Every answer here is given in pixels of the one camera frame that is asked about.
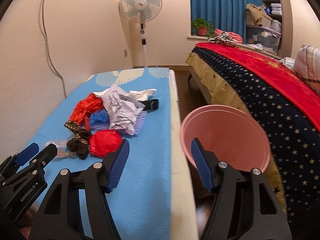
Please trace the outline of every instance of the red blanket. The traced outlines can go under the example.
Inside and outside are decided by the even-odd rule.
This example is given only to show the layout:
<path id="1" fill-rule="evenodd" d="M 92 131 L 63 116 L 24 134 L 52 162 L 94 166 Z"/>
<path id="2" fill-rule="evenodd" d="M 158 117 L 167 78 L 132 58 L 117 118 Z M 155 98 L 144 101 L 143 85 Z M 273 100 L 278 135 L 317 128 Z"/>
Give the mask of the red blanket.
<path id="1" fill-rule="evenodd" d="M 198 43 L 251 71 L 300 109 L 320 131 L 320 97 L 282 64 L 258 53 L 214 43 Z"/>

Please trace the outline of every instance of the pink bucket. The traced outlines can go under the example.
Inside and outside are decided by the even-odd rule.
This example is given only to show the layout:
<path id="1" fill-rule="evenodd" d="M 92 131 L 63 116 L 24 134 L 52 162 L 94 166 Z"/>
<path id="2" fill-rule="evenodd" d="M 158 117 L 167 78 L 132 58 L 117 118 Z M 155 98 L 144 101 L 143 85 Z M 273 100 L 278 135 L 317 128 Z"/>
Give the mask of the pink bucket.
<path id="1" fill-rule="evenodd" d="M 230 106 L 208 105 L 195 109 L 180 127 L 182 150 L 194 167 L 191 141 L 198 138 L 205 150 L 233 168 L 264 172 L 270 161 L 270 145 L 262 127 L 249 115 Z"/>

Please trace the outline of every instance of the stack of folded towels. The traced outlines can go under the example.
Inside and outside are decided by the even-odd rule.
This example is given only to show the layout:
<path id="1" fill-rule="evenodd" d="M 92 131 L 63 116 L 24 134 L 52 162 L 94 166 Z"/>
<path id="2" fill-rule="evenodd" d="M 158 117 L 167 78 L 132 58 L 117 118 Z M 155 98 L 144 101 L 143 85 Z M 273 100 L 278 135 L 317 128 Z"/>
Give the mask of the stack of folded towels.
<path id="1" fill-rule="evenodd" d="M 272 3 L 272 14 L 282 15 L 281 3 Z"/>

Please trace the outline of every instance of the wooden floor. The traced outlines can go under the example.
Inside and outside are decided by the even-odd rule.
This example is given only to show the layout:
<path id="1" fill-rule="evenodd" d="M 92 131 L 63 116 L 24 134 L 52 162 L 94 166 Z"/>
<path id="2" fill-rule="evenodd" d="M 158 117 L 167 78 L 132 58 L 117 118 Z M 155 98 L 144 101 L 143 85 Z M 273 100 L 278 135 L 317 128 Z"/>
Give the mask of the wooden floor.
<path id="1" fill-rule="evenodd" d="M 207 103 L 193 79 L 188 81 L 188 70 L 174 70 L 178 87 L 181 121 L 192 110 L 205 106 Z"/>

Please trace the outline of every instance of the window sill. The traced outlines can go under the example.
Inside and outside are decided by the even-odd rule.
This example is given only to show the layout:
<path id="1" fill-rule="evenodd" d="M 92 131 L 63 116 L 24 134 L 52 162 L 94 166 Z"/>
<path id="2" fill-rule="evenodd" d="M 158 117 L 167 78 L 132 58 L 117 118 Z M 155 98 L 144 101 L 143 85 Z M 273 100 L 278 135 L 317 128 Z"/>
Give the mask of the window sill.
<path id="1" fill-rule="evenodd" d="M 188 35 L 188 39 L 208 40 L 208 37 Z"/>

